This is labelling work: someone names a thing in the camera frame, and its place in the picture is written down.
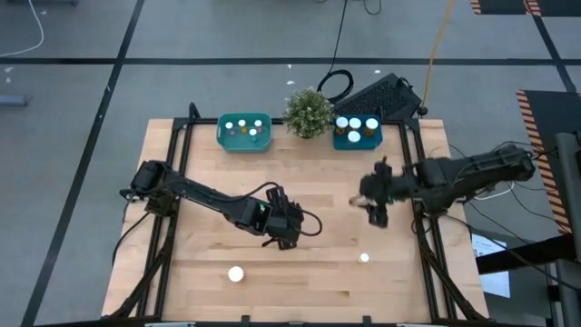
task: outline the paper sheet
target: paper sheet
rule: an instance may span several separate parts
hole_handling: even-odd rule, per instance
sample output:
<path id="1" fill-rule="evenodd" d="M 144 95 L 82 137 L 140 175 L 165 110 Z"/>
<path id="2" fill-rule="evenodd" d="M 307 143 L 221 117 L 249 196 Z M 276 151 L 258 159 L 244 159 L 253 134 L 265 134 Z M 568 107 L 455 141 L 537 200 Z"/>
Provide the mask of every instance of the paper sheet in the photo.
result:
<path id="1" fill-rule="evenodd" d="M 504 242 L 495 241 L 507 246 Z M 504 251 L 502 247 L 476 234 L 472 234 L 472 249 L 474 249 L 474 255 L 477 257 L 480 255 Z M 480 282 L 482 283 L 482 289 L 484 292 L 510 298 L 510 280 L 508 272 L 494 272 L 480 275 Z"/>

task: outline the floor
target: floor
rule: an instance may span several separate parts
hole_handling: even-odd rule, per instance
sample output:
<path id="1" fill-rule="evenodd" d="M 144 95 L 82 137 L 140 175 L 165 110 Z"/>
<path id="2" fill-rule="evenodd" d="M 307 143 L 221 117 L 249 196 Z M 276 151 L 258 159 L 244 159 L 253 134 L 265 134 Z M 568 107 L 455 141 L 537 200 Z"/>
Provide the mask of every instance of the floor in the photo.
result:
<path id="1" fill-rule="evenodd" d="M 368 0 L 369 9 L 377 3 Z M 446 4 L 384 0 L 379 15 L 368 15 L 362 1 L 348 1 L 336 67 L 353 73 L 354 92 L 395 73 L 422 96 Z M 192 101 L 206 117 L 279 116 L 289 94 L 327 73 L 341 9 L 339 0 L 36 3 L 44 43 L 0 58 L 0 94 L 30 96 L 26 108 L 0 111 L 3 325 L 20 325 L 25 316 L 36 324 L 97 319 L 121 229 L 117 192 L 133 176 L 147 121 L 185 116 Z M 464 154 L 527 142 L 517 89 L 572 91 L 567 78 L 581 87 L 581 18 L 541 21 L 549 43 L 531 15 L 475 15 L 468 1 L 456 3 L 438 51 L 450 60 L 434 67 L 428 117 L 444 119 L 449 141 Z M 0 53 L 39 38 L 25 3 L 0 1 L 0 31 L 9 31 L 0 33 Z M 548 50 L 552 44 L 556 51 Z M 331 81 L 324 91 L 344 86 Z M 538 175 L 527 184 L 542 185 Z M 529 209 L 550 214 L 543 192 L 515 191 Z M 529 240 L 557 235 L 552 222 L 511 196 L 476 206 Z M 469 207 L 467 216 L 477 228 L 506 233 Z M 55 230 L 67 223 L 58 256 L 47 256 L 51 241 L 53 249 L 60 245 Z M 490 311 L 498 319 L 518 316 Z"/>

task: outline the wooden tabletop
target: wooden tabletop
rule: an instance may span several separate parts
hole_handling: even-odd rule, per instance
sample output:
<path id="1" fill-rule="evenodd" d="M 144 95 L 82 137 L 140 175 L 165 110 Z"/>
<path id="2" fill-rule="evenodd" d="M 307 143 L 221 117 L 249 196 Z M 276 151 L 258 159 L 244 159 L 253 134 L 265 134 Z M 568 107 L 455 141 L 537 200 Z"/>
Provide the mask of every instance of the wooden tabletop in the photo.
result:
<path id="1" fill-rule="evenodd" d="M 171 126 L 172 120 L 149 122 L 138 164 L 165 159 Z M 449 156 L 442 121 L 422 120 L 420 126 L 426 155 Z M 404 158 L 397 126 L 382 126 L 384 141 L 373 152 L 340 152 L 333 149 L 330 134 L 302 140 L 275 125 L 270 150 L 264 154 L 225 153 L 216 143 L 215 128 L 194 126 L 188 178 L 227 194 L 277 182 L 292 201 L 321 218 L 323 233 L 301 236 L 298 247 L 289 251 L 279 251 L 276 244 L 261 248 L 267 236 L 252 236 L 234 228 L 220 213 L 182 201 L 164 320 L 237 322 L 248 314 L 256 322 L 361 322 L 363 315 L 374 322 L 429 322 L 418 240 L 410 230 L 410 201 L 389 207 L 389 228 L 384 230 L 369 225 L 366 213 L 348 205 L 348 198 L 358 192 L 360 178 L 372 171 L 382 155 L 395 174 L 401 173 Z M 417 160 L 411 132 L 409 142 Z M 264 193 L 256 196 L 264 198 Z M 123 231 L 143 215 L 143 207 L 144 203 L 130 206 Z M 459 204 L 449 213 L 465 219 Z M 451 278 L 487 316 L 468 230 L 445 218 L 439 223 Z M 119 249 L 103 314 L 117 309 L 141 278 L 152 227 L 153 218 Z M 303 229 L 316 228 L 306 216 Z M 369 254 L 368 263 L 358 263 L 361 253 Z M 245 272 L 242 282 L 228 279 L 234 265 Z M 435 274 L 434 283 L 438 308 L 445 317 Z M 153 282 L 150 299 L 156 291 Z M 148 312 L 153 312 L 153 300 L 148 303 Z"/>

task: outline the potted plant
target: potted plant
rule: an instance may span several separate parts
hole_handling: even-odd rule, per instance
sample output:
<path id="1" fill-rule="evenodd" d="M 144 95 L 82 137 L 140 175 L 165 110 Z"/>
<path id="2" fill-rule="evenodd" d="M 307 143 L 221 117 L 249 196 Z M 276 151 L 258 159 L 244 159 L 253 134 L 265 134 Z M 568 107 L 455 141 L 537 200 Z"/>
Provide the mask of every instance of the potted plant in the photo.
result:
<path id="1" fill-rule="evenodd" d="M 289 131 L 304 139 L 324 134 L 333 128 L 333 104 L 321 92 L 310 87 L 287 99 L 282 120 Z"/>

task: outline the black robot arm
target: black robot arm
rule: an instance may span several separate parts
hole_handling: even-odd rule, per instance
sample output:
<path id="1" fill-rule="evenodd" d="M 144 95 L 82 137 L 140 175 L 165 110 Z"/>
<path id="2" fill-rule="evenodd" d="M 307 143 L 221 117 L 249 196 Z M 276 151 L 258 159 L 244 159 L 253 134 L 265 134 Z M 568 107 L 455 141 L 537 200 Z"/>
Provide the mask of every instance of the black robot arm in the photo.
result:
<path id="1" fill-rule="evenodd" d="M 128 200 L 147 197 L 145 211 L 159 216 L 175 213 L 175 199 L 182 197 L 222 213 L 228 222 L 248 233 L 268 234 L 271 240 L 262 246 L 276 241 L 281 250 L 295 248 L 301 234 L 303 211 L 298 203 L 289 202 L 281 186 L 269 182 L 262 187 L 267 185 L 274 186 L 266 191 L 268 202 L 250 194 L 229 196 L 185 178 L 167 163 L 147 161 L 140 166 L 130 188 L 121 190 L 120 194 Z"/>
<path id="2" fill-rule="evenodd" d="M 374 173 L 365 175 L 359 184 L 359 198 L 351 204 L 367 210 L 369 223 L 388 226 L 386 205 L 395 201 L 417 199 L 427 215 L 441 215 L 459 198 L 472 199 L 483 189 L 498 182 L 526 181 L 535 166 L 530 152 L 507 145 L 495 151 L 462 159 L 430 158 L 404 167 L 401 176 L 393 176 L 386 158 L 375 163 Z"/>

